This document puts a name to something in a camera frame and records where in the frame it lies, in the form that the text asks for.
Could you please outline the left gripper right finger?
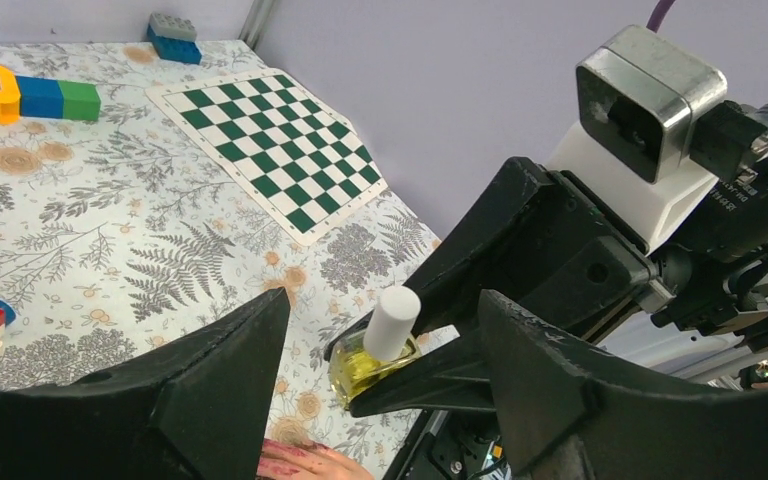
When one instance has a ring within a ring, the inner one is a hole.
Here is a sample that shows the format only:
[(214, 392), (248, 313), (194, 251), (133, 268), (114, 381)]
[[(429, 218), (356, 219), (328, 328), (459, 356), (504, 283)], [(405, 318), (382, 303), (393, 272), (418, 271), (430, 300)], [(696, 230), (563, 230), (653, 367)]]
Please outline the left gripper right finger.
[(528, 479), (768, 479), (768, 389), (661, 374), (485, 290), (478, 319), (512, 473)]

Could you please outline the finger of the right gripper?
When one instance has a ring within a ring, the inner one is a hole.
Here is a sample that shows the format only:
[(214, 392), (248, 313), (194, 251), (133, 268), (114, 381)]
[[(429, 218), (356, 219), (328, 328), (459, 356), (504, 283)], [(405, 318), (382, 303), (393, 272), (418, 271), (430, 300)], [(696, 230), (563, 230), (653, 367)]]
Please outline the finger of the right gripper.
[(356, 418), (401, 410), (491, 414), (496, 411), (493, 350), (483, 332), (470, 331), (377, 381), (350, 401), (349, 413)]

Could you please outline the person's hand dark nails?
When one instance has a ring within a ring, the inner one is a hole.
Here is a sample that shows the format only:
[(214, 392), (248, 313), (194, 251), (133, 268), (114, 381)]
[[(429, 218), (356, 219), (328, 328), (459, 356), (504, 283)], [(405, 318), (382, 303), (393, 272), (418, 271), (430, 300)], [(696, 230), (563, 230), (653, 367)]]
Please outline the person's hand dark nails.
[(276, 480), (373, 480), (355, 460), (319, 443), (296, 446), (265, 439), (256, 477)]

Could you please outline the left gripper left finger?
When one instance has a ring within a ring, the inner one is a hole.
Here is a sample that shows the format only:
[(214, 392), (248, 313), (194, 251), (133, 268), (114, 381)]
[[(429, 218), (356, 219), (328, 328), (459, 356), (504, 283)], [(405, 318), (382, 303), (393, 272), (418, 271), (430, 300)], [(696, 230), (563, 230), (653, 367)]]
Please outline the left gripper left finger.
[(0, 479), (251, 479), (291, 313), (260, 294), (69, 385), (0, 391)]

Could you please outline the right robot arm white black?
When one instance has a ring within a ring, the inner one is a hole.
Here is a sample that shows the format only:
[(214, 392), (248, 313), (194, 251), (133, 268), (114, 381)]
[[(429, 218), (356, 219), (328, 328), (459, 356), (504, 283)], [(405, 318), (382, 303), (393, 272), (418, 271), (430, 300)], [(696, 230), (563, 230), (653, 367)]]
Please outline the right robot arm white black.
[(706, 396), (595, 346), (664, 287), (653, 323), (703, 336), (736, 333), (768, 349), (768, 163), (761, 199), (727, 212), (704, 201), (678, 237), (651, 254), (573, 173), (508, 159), (406, 287), (421, 303), (414, 335), (458, 338), (427, 360), (363, 378), (347, 368), (355, 417), (407, 409), (494, 412), (546, 402), (573, 419), (609, 396)]

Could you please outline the yellow nail polish bottle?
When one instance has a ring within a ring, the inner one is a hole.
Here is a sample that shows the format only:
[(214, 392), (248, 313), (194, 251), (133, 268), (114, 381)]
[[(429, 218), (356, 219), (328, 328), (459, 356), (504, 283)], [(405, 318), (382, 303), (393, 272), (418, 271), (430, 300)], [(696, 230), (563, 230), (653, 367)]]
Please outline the yellow nail polish bottle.
[(337, 340), (329, 360), (332, 390), (343, 409), (381, 379), (421, 356), (412, 328), (421, 311), (418, 295), (404, 286), (384, 289), (369, 323)]

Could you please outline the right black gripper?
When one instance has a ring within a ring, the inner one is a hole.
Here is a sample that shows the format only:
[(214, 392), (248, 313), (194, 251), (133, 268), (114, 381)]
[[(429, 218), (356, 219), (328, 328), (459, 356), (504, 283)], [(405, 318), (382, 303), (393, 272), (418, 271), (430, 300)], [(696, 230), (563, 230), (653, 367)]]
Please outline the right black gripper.
[[(558, 186), (558, 198), (536, 220)], [(540, 231), (529, 230), (537, 223)], [(688, 252), (646, 244), (569, 172), (552, 172), (526, 157), (504, 162), (450, 234), (402, 286), (422, 303), (412, 334), (451, 326), (460, 334), (419, 360), (443, 357), (477, 327), (484, 290), (525, 307), (527, 324), (552, 337), (557, 327), (597, 344), (638, 312), (665, 308), (688, 285)], [(512, 269), (535, 260), (542, 277), (516, 278)]]

